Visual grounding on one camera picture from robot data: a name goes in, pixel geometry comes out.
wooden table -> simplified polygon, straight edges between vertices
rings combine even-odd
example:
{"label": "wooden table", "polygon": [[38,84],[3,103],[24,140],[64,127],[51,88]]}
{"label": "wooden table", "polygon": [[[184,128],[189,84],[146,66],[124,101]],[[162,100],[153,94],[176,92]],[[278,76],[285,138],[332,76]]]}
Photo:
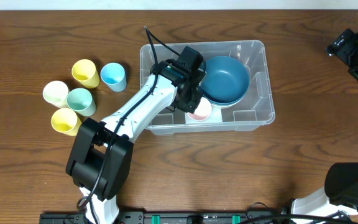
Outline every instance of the wooden table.
{"label": "wooden table", "polygon": [[92,90],[99,121],[139,89],[144,26],[166,43],[261,40],[276,120],[252,132],[155,136],[136,141],[122,207],[245,210],[279,207],[324,184],[335,162],[358,159],[358,83],[325,47],[358,11],[0,12],[0,223],[37,223],[43,211],[73,211],[81,197],[65,166],[73,137],[50,125],[42,98],[52,80],[81,87],[72,65],[122,63],[128,87]]}

plastic storage bin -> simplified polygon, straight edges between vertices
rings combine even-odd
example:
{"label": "plastic storage bin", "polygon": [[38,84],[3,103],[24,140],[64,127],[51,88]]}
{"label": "plastic storage bin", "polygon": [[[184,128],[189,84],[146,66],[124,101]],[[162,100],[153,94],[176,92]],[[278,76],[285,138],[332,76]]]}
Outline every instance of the plastic storage bin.
{"label": "plastic storage bin", "polygon": [[[232,107],[221,109],[213,106],[213,114],[205,121],[197,122],[180,110],[162,110],[146,127],[154,134],[173,134],[200,131],[252,131],[275,119],[272,89],[267,70],[265,47],[259,40],[229,42],[204,42],[190,44],[167,44],[181,52],[185,46],[197,50],[208,60],[215,56],[229,56],[238,59],[250,71],[249,89],[243,99]],[[160,44],[155,45],[158,60],[178,56]],[[140,49],[140,87],[150,75],[154,64],[150,45]]]}

mint green cup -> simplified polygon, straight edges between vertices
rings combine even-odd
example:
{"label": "mint green cup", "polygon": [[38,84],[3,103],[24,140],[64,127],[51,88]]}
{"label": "mint green cup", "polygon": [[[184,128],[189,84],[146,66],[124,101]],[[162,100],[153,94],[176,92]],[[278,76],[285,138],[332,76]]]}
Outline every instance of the mint green cup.
{"label": "mint green cup", "polygon": [[67,105],[82,116],[91,116],[96,112],[96,104],[92,94],[84,88],[76,88],[71,91],[67,96]]}

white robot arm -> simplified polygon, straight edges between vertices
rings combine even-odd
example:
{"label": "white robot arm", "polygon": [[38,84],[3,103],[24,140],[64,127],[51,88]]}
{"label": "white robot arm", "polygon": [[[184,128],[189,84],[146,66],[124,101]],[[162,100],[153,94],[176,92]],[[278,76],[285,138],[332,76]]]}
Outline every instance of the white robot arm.
{"label": "white robot arm", "polygon": [[[128,176],[136,139],[153,118],[170,105],[194,113],[202,97],[197,87],[205,68],[201,54],[185,47],[177,60],[155,64],[142,89],[117,112],[101,122],[91,118],[83,122],[66,173],[73,177],[74,184],[85,196],[79,208],[86,205],[89,221],[110,224],[117,218],[116,194]],[[106,146],[106,154],[96,150],[94,144]]]}
{"label": "white robot arm", "polygon": [[[358,81],[358,34],[345,30],[326,52],[336,55]],[[337,211],[358,214],[358,163],[334,164],[328,171],[325,186],[305,198],[296,199],[290,213],[326,217]],[[295,220],[307,223],[307,220]]]}
{"label": "white robot arm", "polygon": [[[155,75],[150,75],[149,79],[142,87],[142,89],[136,93],[121,109],[112,115],[102,119],[105,122],[105,128],[114,130],[119,122],[119,119],[125,112],[131,108],[136,102],[138,102],[153,85]],[[172,81],[159,76],[157,85],[154,89],[153,94],[147,97],[124,121],[124,124],[118,131],[119,136],[126,135],[129,137],[130,142],[135,142],[139,134],[144,128],[151,122],[151,120],[164,108],[170,106],[177,93],[177,87],[172,85]],[[90,191],[85,187],[80,188],[84,196],[88,196]],[[111,224],[117,218],[119,209],[116,203],[116,196],[112,199],[104,199],[100,201],[96,195],[92,196],[92,203],[96,217],[99,219],[99,224]],[[91,205],[87,204],[86,207],[86,218],[95,223],[91,214]]]}

light blue cup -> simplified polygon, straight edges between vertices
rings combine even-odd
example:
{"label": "light blue cup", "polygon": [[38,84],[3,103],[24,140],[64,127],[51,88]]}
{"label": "light blue cup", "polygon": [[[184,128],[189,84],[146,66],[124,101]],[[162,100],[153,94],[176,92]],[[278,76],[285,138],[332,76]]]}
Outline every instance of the light blue cup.
{"label": "light blue cup", "polygon": [[118,63],[109,63],[102,68],[100,73],[102,81],[113,91],[125,90],[127,80],[124,67]]}
{"label": "light blue cup", "polygon": [[84,88],[77,88],[67,96],[67,105],[82,116],[91,116],[96,112],[96,104],[91,92]]}

